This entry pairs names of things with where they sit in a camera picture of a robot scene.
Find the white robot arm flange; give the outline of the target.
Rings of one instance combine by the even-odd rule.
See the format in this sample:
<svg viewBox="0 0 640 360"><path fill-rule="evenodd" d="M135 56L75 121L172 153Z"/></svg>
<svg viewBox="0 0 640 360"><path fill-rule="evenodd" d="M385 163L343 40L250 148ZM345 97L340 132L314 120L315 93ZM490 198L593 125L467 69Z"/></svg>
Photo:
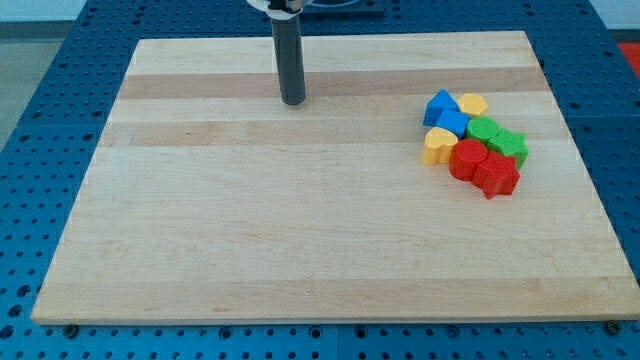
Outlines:
<svg viewBox="0 0 640 360"><path fill-rule="evenodd" d="M299 15L313 0L247 0L247 3L274 20L290 20Z"/></svg>

